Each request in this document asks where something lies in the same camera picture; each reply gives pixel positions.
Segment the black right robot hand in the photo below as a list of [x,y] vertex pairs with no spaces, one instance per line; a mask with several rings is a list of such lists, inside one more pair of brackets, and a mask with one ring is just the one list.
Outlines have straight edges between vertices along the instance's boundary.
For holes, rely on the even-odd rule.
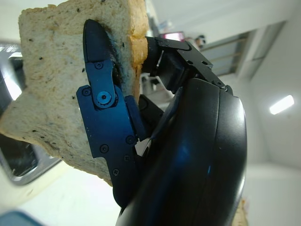
[[229,226],[246,176],[245,111],[191,44],[147,38],[143,71],[174,97],[162,111],[124,96],[109,37],[83,28],[89,84],[77,91],[90,150],[106,160],[118,226]]

